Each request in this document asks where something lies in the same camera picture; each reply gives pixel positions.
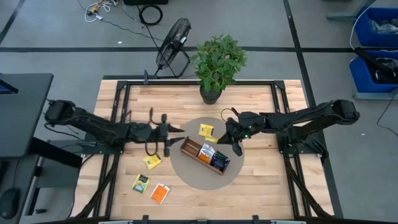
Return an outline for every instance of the black plant pot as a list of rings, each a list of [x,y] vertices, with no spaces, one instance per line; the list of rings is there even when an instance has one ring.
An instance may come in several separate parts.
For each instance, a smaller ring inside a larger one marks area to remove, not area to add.
[[[213,105],[217,102],[218,98],[221,96],[221,91],[216,92],[214,90],[210,90],[207,92],[204,86],[200,87],[200,95],[203,98],[203,101],[208,105]]]

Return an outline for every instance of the white cable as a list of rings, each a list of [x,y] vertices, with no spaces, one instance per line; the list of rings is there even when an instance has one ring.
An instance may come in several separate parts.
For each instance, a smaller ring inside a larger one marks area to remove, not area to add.
[[[113,6],[112,3],[110,3],[110,2],[101,2],[101,6],[98,5],[99,3],[100,3],[100,2],[97,1],[96,3],[89,5],[89,6],[85,9],[85,21],[86,21],[86,22],[94,22],[94,21],[96,21],[96,20],[99,19],[99,18],[102,19],[102,17],[99,16],[97,13],[94,13],[95,19],[90,20],[90,21],[87,19],[87,11],[88,11],[88,9],[91,8],[91,7],[93,7],[93,6],[95,6],[95,5],[97,5],[99,8],[103,8],[103,9],[105,10],[105,12],[110,12],[110,11],[111,11],[111,8],[110,8],[109,5],[112,5],[112,6]]]
[[[361,16],[362,16],[368,9],[370,9],[377,1],[378,1],[378,0],[375,0],[375,2],[372,3],[369,7],[367,7],[367,8],[358,16],[358,18],[356,18],[356,20],[355,20],[353,29],[351,30],[351,35],[350,35],[350,37],[349,37],[349,45],[351,46],[351,48],[352,48],[353,50],[355,50],[355,48],[353,47],[353,44],[352,44],[355,25],[356,25],[356,23],[358,22],[359,18],[361,18]]]

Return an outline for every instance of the potted plant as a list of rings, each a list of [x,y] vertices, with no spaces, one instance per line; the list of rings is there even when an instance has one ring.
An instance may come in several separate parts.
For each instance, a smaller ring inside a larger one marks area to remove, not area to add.
[[[246,66],[246,51],[230,35],[213,37],[197,45],[198,53],[192,56],[196,76],[200,79],[200,94],[206,104],[217,102],[227,85],[235,83],[234,74]]]

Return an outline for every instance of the green leafy plant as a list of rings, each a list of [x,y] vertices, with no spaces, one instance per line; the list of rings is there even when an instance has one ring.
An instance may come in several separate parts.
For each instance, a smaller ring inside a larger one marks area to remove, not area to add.
[[[192,56],[200,78],[200,85],[209,92],[220,92],[227,85],[235,84],[234,74],[246,66],[246,51],[238,47],[238,41],[230,35],[212,37],[203,45],[197,45],[198,53]]]

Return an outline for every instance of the fan grille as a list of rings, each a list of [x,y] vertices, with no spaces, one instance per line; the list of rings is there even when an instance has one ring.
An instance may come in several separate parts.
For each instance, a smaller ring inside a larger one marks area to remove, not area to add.
[[[167,64],[170,65],[172,63],[175,56],[184,45],[184,43],[181,43],[181,40],[184,37],[187,37],[190,29],[191,23],[186,18],[179,19],[173,25],[166,38],[164,39],[163,44],[159,49],[159,53],[157,54],[157,66],[159,66],[160,68],[167,68]]]

